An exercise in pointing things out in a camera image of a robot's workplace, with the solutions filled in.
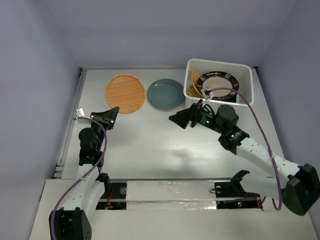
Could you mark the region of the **round orange woven plate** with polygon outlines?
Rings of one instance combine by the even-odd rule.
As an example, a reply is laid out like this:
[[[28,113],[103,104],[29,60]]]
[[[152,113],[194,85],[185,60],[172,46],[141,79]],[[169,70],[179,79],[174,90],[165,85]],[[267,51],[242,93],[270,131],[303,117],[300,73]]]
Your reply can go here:
[[[122,114],[138,111],[146,100],[145,85],[136,76],[119,74],[105,86],[104,97],[111,108],[119,107]]]

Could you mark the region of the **green yellow bamboo tray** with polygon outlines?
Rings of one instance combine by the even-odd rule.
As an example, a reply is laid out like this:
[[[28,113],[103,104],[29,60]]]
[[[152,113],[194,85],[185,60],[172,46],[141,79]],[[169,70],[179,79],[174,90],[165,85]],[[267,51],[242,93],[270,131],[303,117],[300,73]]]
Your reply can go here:
[[[197,91],[197,89],[191,85],[187,90],[186,93],[188,96],[193,98],[203,98],[203,96]]]

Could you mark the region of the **striped rim round plate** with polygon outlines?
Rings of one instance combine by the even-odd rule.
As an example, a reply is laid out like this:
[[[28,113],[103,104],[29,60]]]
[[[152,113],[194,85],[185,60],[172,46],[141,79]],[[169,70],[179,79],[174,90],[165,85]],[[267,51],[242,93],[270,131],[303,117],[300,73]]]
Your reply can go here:
[[[210,88],[211,90],[223,88],[220,90],[213,91],[214,97],[212,98],[212,100],[229,102],[228,98],[230,97],[230,95],[236,94],[236,92],[233,92],[228,89],[238,91],[240,88],[240,84],[233,75],[227,72],[211,71],[202,74],[200,78],[197,80],[197,90],[199,93],[201,93],[202,88],[206,87]]]

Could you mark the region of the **orange fish-shaped woven basket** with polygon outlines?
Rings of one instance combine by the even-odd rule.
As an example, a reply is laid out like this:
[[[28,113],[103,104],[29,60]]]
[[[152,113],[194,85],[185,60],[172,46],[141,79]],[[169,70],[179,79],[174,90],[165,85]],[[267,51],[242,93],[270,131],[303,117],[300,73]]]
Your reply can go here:
[[[191,73],[192,85],[193,85],[194,89],[198,92],[197,81],[200,78],[200,76],[192,68],[190,68],[189,70]]]

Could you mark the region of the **dark blue leaf plate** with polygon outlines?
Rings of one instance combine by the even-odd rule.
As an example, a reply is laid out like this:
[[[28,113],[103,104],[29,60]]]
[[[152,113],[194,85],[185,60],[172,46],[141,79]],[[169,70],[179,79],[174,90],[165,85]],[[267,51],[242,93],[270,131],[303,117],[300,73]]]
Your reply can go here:
[[[230,103],[236,103],[236,102],[237,102],[237,94],[236,94],[236,93],[231,94],[231,95],[229,96],[229,98],[228,98],[228,101],[229,101]]]

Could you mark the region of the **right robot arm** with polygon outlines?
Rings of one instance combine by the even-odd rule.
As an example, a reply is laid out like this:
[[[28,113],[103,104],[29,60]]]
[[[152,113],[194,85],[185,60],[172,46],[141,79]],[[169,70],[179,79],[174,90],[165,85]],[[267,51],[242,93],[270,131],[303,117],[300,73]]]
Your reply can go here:
[[[271,147],[264,148],[248,133],[237,126],[239,120],[234,108],[220,105],[217,111],[201,102],[169,116],[171,122],[182,129],[194,128],[197,124],[204,126],[220,137],[218,141],[235,156],[246,159],[269,174],[269,177],[253,177],[248,170],[240,170],[230,181],[228,187],[221,191],[215,187],[213,192],[221,197],[233,193],[240,196],[240,204],[251,201],[245,195],[262,194],[278,200],[275,208],[286,206],[292,213],[303,216],[320,197],[320,180],[316,169],[310,165],[303,166],[274,155]]]

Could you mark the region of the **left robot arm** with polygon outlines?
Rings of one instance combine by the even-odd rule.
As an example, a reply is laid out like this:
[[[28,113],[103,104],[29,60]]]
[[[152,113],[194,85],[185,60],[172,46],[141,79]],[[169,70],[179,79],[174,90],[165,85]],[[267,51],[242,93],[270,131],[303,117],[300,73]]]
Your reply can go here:
[[[114,127],[120,107],[116,106],[104,112],[92,112],[86,117],[82,108],[76,110],[76,121],[89,122],[90,127],[82,129],[80,140],[78,176],[68,190],[60,197],[49,215],[49,231],[52,240],[90,240],[92,227],[89,214],[93,213],[100,198],[113,190],[107,173],[102,173],[107,149],[107,131]],[[227,150],[235,150],[239,116],[235,109],[226,104],[217,111],[202,100],[189,108],[169,116],[169,120],[185,129],[201,124],[221,134],[218,139]]]

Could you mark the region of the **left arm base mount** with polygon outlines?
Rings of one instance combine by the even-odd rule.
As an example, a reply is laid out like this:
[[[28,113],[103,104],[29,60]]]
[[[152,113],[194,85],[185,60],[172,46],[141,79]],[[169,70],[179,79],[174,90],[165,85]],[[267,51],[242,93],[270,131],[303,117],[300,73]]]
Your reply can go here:
[[[126,210],[127,182],[111,182],[109,189],[102,195],[96,210]]]

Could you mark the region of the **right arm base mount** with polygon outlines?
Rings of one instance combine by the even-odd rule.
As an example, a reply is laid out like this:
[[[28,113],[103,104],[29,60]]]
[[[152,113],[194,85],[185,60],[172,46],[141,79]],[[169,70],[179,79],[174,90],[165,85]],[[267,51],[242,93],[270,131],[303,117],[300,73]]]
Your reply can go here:
[[[258,193],[245,192],[241,185],[233,181],[215,182],[209,191],[216,197],[217,209],[261,209],[262,198]]]

